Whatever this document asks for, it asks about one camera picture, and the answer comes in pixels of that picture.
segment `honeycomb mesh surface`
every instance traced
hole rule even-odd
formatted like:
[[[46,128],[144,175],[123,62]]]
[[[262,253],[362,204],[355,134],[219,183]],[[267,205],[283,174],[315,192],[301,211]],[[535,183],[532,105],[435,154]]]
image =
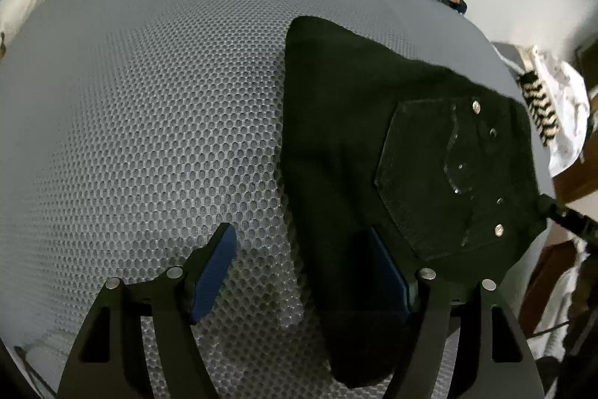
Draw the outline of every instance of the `honeycomb mesh surface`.
[[[231,222],[237,259],[194,327],[221,397],[382,397],[387,382],[331,378],[287,209],[284,40],[299,15],[518,98],[481,33],[432,0],[48,0],[0,65],[0,335],[53,388],[106,278],[152,278]],[[534,154],[549,192],[539,140]]]

